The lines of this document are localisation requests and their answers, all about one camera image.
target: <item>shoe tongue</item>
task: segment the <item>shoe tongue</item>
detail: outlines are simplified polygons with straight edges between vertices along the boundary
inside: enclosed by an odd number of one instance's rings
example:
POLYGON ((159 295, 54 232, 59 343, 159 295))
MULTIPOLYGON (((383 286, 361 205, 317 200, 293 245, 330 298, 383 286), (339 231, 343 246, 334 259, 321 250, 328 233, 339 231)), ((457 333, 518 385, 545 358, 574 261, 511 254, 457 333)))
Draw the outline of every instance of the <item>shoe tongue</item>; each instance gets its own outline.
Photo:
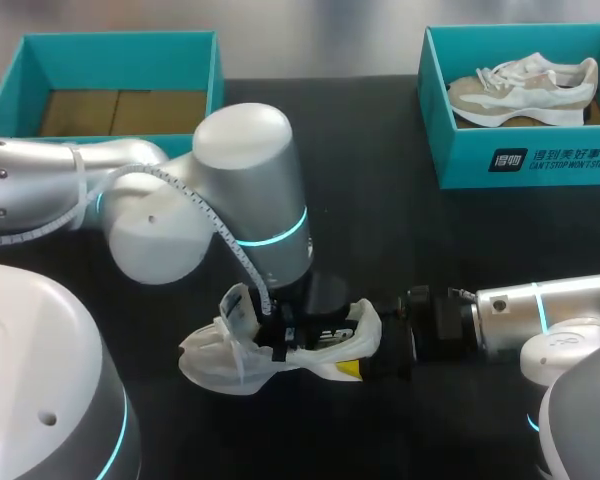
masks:
POLYGON ((528 57, 522 58, 515 63, 517 73, 544 73, 546 70, 543 63, 545 62, 544 57, 539 53, 533 53, 528 57))

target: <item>white cable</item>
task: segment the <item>white cable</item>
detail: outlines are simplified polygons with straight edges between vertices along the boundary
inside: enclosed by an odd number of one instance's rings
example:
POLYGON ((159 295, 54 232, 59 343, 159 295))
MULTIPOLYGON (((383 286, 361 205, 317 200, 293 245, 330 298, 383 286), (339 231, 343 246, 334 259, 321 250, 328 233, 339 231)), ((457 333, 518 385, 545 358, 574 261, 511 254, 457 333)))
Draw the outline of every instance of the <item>white cable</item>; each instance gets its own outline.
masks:
POLYGON ((260 293, 260 306, 262 309, 262 313, 267 316, 270 315, 271 299, 269 297, 267 285, 265 284, 262 276, 256 269, 253 262, 249 259, 242 247, 238 245, 237 240, 231 234, 231 231, 229 231, 224 222, 220 220, 220 217, 218 217, 216 212, 213 211, 209 204, 205 202, 200 195, 188 188, 182 180, 152 165, 126 165, 124 167, 120 167, 116 170, 113 170, 100 182, 98 182, 98 184, 92 190, 89 191, 84 200, 84 203, 78 202, 78 204, 76 204, 73 208, 71 208, 62 216, 58 217, 52 222, 49 222, 46 225, 35 228, 28 232, 16 233, 13 235, 0 235, 0 246, 28 242, 37 238, 44 237, 45 235, 48 235, 52 232, 55 232, 56 230, 62 228, 71 220, 73 220, 76 216, 78 216, 80 214, 81 209, 83 209, 85 205, 88 205, 91 202, 93 202, 98 197, 98 195, 100 195, 102 192, 106 191, 109 187, 111 187, 115 180, 122 177, 123 175, 128 175, 130 173, 146 173, 148 175, 151 175, 153 177, 159 178, 160 180, 167 182, 173 188, 180 191, 180 193, 182 193, 184 196, 191 199, 198 206, 198 208, 200 208, 203 211, 206 217, 211 221, 211 223, 213 223, 213 226, 215 227, 216 231, 220 234, 222 239, 229 246, 233 254, 238 258, 238 261, 245 268, 245 270, 249 274, 249 277, 251 277, 251 280, 253 280, 253 283, 256 285, 256 288, 260 293))
POLYGON ((67 144, 69 150, 73 154, 73 161, 76 164, 76 173, 78 174, 78 205, 82 205, 82 208, 76 212, 76 219, 71 225, 73 230, 77 230, 82 226, 84 222, 84 216, 87 213, 87 207, 89 204, 86 202, 87 199, 87 174, 84 167, 84 160, 80 149, 76 148, 73 144, 67 144))

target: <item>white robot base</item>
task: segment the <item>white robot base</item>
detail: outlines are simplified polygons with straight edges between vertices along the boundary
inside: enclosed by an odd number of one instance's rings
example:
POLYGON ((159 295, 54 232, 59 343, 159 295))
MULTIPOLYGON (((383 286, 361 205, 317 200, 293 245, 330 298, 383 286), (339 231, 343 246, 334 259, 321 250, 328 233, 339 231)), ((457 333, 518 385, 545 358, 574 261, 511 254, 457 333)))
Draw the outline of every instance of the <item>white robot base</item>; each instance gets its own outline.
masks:
POLYGON ((0 265, 0 480, 135 480, 138 422, 87 309, 0 265))

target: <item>brown cardboard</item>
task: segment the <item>brown cardboard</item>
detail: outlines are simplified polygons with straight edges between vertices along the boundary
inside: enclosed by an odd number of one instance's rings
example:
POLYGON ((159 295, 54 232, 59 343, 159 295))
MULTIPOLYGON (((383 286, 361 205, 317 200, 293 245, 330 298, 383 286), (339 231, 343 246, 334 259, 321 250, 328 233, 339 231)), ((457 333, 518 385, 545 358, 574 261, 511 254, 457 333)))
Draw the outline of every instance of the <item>brown cardboard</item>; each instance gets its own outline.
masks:
POLYGON ((111 135, 193 133, 206 106, 206 92, 121 91, 111 135))
MULTIPOLYGON (((589 118, 584 122, 585 125, 600 125, 600 105, 598 105, 598 99, 594 98, 591 102, 589 118)), ((455 116, 456 126, 458 128, 483 128, 478 125, 474 125, 462 118, 455 116)), ((510 118, 504 122, 500 127, 544 127, 546 124, 527 117, 515 117, 510 118)))
POLYGON ((115 90, 52 91, 38 136, 109 135, 117 100, 115 90))

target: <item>shoe sole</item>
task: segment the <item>shoe sole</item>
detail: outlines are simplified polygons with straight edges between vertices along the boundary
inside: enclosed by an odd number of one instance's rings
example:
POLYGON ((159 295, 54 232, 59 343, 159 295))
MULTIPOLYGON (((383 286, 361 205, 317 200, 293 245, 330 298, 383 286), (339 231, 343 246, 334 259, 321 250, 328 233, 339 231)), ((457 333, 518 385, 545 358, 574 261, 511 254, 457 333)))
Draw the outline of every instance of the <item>shoe sole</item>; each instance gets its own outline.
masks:
POLYGON ((584 110, 553 110, 548 108, 523 108, 503 115, 480 115, 465 112, 456 107, 451 109, 465 120, 481 127, 499 127, 510 118, 529 117, 547 125, 558 127, 578 127, 584 125, 584 110))

